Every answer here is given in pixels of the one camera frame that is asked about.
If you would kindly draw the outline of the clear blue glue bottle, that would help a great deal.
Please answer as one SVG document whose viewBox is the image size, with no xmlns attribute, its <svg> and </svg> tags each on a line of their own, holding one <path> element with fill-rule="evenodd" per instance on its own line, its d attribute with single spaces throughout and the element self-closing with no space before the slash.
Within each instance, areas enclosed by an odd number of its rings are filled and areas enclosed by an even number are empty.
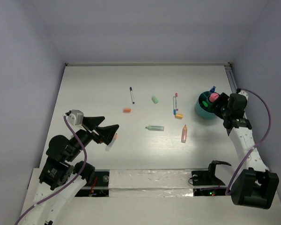
<svg viewBox="0 0 281 225">
<path fill-rule="evenodd" d="M 212 93 L 215 93 L 215 89 L 216 89 L 216 86 L 213 86 L 211 89 L 210 89 L 210 93 L 212 94 Z"/>
</svg>

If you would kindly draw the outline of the purple thin marker pen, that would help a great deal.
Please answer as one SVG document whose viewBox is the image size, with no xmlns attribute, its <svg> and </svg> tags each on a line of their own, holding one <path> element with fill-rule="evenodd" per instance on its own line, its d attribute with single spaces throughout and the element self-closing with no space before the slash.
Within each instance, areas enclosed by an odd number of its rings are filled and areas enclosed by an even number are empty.
<svg viewBox="0 0 281 225">
<path fill-rule="evenodd" d="M 135 100 L 134 100 L 134 95 L 133 95 L 132 87 L 130 87 L 129 90 L 130 90 L 131 101 L 132 101 L 132 104 L 134 105 L 135 104 Z"/>
</svg>

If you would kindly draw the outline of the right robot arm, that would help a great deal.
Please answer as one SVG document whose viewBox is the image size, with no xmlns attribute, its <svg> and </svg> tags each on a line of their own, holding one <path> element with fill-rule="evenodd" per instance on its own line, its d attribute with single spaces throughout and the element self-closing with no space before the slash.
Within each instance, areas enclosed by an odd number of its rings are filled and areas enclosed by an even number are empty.
<svg viewBox="0 0 281 225">
<path fill-rule="evenodd" d="M 279 177 L 270 172 L 260 158 L 257 148 L 267 134 L 259 142 L 253 139 L 252 125 L 245 117 L 247 93 L 241 89 L 230 95 L 222 93 L 211 105 L 212 112 L 223 120 L 223 126 L 240 160 L 225 194 L 231 197 L 235 205 L 267 210 L 272 205 Z"/>
</svg>

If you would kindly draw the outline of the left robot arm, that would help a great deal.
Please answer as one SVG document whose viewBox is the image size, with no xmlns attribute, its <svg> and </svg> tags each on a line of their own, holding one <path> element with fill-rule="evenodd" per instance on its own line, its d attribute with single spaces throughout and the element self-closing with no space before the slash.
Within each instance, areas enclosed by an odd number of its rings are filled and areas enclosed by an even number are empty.
<svg viewBox="0 0 281 225">
<path fill-rule="evenodd" d="M 17 225 L 57 225 L 80 189 L 96 181 L 95 167 L 87 163 L 86 146 L 91 141 L 109 145 L 119 129 L 118 124 L 101 127 L 104 116 L 86 117 L 80 110 L 70 110 L 63 119 L 72 137 L 56 135 L 49 141 L 33 204 Z"/>
</svg>

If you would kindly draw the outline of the pink cap bottle in organizer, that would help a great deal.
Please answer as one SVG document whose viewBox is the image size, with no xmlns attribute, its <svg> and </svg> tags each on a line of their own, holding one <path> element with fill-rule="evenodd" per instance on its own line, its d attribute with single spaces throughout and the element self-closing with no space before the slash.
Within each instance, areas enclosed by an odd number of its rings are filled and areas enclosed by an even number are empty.
<svg viewBox="0 0 281 225">
<path fill-rule="evenodd" d="M 212 93 L 209 97 L 208 100 L 210 103 L 213 103 L 217 98 L 219 97 L 218 93 Z"/>
</svg>

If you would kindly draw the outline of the orange tip clear pencil case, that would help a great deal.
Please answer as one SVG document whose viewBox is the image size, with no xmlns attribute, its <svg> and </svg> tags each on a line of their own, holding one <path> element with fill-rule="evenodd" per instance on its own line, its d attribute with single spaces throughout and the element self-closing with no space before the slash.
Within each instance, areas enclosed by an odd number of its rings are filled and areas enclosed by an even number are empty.
<svg viewBox="0 0 281 225">
<path fill-rule="evenodd" d="M 114 135 L 112 141 L 105 147 L 106 151 L 110 151 L 110 149 L 112 148 L 113 144 L 115 143 L 116 139 L 117 139 L 117 133 Z"/>
</svg>

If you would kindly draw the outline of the teal round organizer container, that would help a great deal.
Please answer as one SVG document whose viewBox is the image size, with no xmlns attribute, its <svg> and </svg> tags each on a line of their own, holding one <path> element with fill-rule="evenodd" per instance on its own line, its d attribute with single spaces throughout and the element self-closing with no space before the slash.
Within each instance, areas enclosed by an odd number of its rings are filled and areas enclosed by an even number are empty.
<svg viewBox="0 0 281 225">
<path fill-rule="evenodd" d="M 195 112 L 198 116 L 205 120 L 213 120 L 216 118 L 216 115 L 211 111 L 212 103 L 209 102 L 208 97 L 211 95 L 209 91 L 202 92 L 195 105 Z M 205 101 L 208 103 L 208 107 L 205 107 L 202 103 Z"/>
</svg>

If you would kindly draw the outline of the small orange eraser cap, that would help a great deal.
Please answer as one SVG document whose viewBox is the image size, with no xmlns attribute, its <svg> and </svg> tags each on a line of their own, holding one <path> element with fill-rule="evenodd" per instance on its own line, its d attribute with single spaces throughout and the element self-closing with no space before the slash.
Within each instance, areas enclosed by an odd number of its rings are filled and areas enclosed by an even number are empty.
<svg viewBox="0 0 281 225">
<path fill-rule="evenodd" d="M 123 109 L 123 112 L 124 112 L 124 113 L 130 113 L 130 112 L 131 112 L 131 108 L 124 108 L 124 109 Z"/>
</svg>

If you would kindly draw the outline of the pink orange pencil-shaped case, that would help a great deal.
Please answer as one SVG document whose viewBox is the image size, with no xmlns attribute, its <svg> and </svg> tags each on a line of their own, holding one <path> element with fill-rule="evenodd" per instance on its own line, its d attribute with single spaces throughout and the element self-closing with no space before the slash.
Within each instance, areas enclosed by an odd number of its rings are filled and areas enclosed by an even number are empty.
<svg viewBox="0 0 281 225">
<path fill-rule="evenodd" d="M 182 134 L 181 134 L 181 143 L 186 143 L 186 139 L 187 139 L 187 125 L 184 125 L 183 129 L 182 129 Z"/>
</svg>

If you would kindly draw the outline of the green pencil-shaped clear case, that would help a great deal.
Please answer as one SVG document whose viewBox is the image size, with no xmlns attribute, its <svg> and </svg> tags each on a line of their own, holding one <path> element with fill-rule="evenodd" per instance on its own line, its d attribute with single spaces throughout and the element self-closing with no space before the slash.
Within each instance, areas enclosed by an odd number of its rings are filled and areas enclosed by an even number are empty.
<svg viewBox="0 0 281 225">
<path fill-rule="evenodd" d="M 147 126 L 145 127 L 145 129 L 149 130 L 149 131 L 164 131 L 164 126 Z"/>
</svg>

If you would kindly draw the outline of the yellow orange eraser cap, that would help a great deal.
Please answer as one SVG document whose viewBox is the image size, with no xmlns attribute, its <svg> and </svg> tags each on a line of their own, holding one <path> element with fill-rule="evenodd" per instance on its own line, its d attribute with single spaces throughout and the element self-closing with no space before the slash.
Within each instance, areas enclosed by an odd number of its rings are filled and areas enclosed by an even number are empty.
<svg viewBox="0 0 281 225">
<path fill-rule="evenodd" d="M 181 120 L 181 119 L 183 119 L 183 117 L 184 117 L 183 114 L 180 114 L 180 113 L 176 113 L 175 114 L 175 118 L 176 119 L 180 119 Z"/>
</svg>

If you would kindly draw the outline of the mint green eraser cap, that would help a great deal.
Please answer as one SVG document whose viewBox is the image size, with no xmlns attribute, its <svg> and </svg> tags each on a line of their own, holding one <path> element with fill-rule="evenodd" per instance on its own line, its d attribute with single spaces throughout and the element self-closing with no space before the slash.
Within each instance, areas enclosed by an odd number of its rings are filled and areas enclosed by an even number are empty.
<svg viewBox="0 0 281 225">
<path fill-rule="evenodd" d="M 159 102 L 158 99 L 155 96 L 153 96 L 151 99 L 152 99 L 154 104 L 157 104 Z"/>
</svg>

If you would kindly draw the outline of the aluminium rail right edge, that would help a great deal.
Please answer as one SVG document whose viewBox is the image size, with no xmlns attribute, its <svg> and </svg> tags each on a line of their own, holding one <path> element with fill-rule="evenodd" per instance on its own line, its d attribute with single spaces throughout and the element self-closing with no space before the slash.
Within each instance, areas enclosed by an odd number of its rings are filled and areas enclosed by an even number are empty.
<svg viewBox="0 0 281 225">
<path fill-rule="evenodd" d="M 224 66 L 224 68 L 225 68 L 225 72 L 226 72 L 226 75 L 227 75 L 227 78 L 228 78 L 228 81 L 229 81 L 231 91 L 233 93 L 235 93 L 236 90 L 237 90 L 237 84 L 236 84 L 236 81 L 235 81 L 235 78 L 234 78 L 234 75 L 233 75 L 231 64 L 227 63 Z"/>
</svg>

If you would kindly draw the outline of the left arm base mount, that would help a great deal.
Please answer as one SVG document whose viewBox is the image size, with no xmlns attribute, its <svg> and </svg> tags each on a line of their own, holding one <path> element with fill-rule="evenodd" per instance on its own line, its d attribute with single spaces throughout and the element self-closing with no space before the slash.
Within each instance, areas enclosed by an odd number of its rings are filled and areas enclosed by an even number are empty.
<svg viewBox="0 0 281 225">
<path fill-rule="evenodd" d="M 109 170 L 96 170 L 91 184 L 80 189 L 76 196 L 79 197 L 108 197 L 109 196 Z"/>
</svg>

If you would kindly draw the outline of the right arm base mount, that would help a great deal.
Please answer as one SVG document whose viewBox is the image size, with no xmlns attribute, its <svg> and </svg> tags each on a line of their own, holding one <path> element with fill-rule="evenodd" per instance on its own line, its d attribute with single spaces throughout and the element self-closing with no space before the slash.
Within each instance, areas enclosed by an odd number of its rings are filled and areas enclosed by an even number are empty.
<svg viewBox="0 0 281 225">
<path fill-rule="evenodd" d="M 207 169 L 192 170 L 188 184 L 193 187 L 194 196 L 225 196 L 226 183 L 216 175 L 217 166 L 228 168 L 233 172 L 232 165 L 228 162 L 213 160 Z"/>
</svg>

